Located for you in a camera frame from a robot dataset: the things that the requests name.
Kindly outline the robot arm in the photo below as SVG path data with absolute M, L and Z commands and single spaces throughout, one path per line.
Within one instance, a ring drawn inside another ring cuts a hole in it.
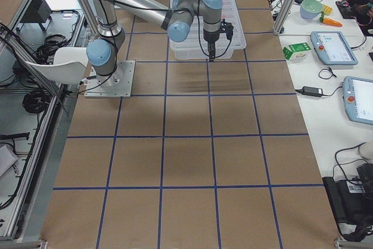
M 137 94 L 162 93 L 174 61 L 241 61 L 223 0 L 84 0 L 114 59 L 137 60 Z

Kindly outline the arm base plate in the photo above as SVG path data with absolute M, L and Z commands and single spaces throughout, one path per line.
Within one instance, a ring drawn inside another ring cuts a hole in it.
M 89 79 L 84 96 L 88 98 L 131 97 L 135 64 L 135 61 L 118 61 L 117 70 L 103 84 L 101 82 L 106 80 L 103 76 Z

